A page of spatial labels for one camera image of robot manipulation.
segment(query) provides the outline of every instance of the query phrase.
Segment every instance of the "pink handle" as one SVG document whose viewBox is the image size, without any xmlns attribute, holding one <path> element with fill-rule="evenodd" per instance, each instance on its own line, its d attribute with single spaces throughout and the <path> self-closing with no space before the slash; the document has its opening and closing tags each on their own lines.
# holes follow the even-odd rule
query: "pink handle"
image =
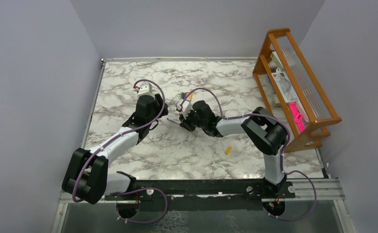
<svg viewBox="0 0 378 233">
<path fill-rule="evenodd" d="M 294 117 L 293 120 L 296 122 L 299 132 L 302 133 L 302 131 L 305 129 L 305 125 L 302 122 L 303 115 L 299 112 L 295 102 L 289 102 L 289 108 L 291 109 L 292 115 Z"/>
</svg>

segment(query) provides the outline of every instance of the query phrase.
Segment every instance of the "yellow object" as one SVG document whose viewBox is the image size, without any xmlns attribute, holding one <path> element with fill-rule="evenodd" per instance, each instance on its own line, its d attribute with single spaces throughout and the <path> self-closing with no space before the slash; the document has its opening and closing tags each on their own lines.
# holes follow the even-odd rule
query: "yellow object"
<svg viewBox="0 0 378 233">
<path fill-rule="evenodd" d="M 231 149 L 232 149 L 232 147 L 228 147 L 228 149 L 226 149 L 226 151 L 225 151 L 225 154 L 229 154 Z"/>
</svg>

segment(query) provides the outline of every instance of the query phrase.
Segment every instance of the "bolt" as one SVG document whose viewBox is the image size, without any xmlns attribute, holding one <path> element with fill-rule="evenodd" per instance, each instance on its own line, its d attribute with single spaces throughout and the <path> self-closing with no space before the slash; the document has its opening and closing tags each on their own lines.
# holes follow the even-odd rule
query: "bolt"
<svg viewBox="0 0 378 233">
<path fill-rule="evenodd" d="M 148 189 L 148 190 L 146 190 L 146 193 L 150 196 L 150 195 L 152 195 L 153 194 L 153 189 Z"/>
<path fill-rule="evenodd" d="M 288 187 L 288 191 L 290 193 L 294 193 L 295 192 L 295 187 L 293 187 L 292 185 Z"/>
<path fill-rule="evenodd" d="M 246 188 L 246 192 L 249 193 L 249 194 L 252 194 L 253 193 L 253 188 L 251 186 L 247 187 Z"/>
</svg>

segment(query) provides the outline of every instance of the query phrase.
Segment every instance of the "marble tabletop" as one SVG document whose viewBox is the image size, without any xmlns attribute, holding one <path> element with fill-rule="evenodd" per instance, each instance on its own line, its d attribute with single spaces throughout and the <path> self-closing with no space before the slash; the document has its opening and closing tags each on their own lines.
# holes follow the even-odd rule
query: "marble tabletop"
<svg viewBox="0 0 378 233">
<path fill-rule="evenodd" d="M 252 76 L 254 65 L 251 60 L 106 63 L 86 148 L 111 137 L 134 112 L 137 96 L 132 86 L 139 79 L 153 80 L 162 87 L 169 105 L 167 117 L 176 121 L 180 93 L 200 86 L 218 96 L 225 116 L 264 106 Z M 219 112 L 208 92 L 195 92 L 192 102 L 198 100 Z M 286 122 L 281 109 L 274 109 L 274 115 Z M 229 146 L 232 150 L 226 155 Z M 323 177 L 315 150 L 286 154 L 284 165 L 286 171 L 298 169 L 312 178 Z M 163 117 L 137 146 L 110 165 L 109 173 L 116 171 L 138 179 L 241 179 L 263 178 L 265 166 L 263 154 L 245 134 L 209 137 L 200 129 L 189 132 Z M 289 177 L 302 178 L 299 174 Z"/>
</svg>

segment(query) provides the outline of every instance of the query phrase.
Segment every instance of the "gray wall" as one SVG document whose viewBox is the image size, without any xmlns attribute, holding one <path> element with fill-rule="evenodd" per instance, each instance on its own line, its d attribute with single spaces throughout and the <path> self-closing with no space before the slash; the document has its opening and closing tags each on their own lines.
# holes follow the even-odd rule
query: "gray wall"
<svg viewBox="0 0 378 233">
<path fill-rule="evenodd" d="M 265 34 L 298 43 L 324 0 L 71 0 L 104 58 L 258 56 Z"/>
<path fill-rule="evenodd" d="M 322 155 L 357 232 L 378 232 L 378 0 L 326 0 L 301 49 L 343 119 Z"/>
<path fill-rule="evenodd" d="M 44 233 L 100 57 L 69 0 L 13 2 L 0 0 L 0 232 Z"/>
</svg>

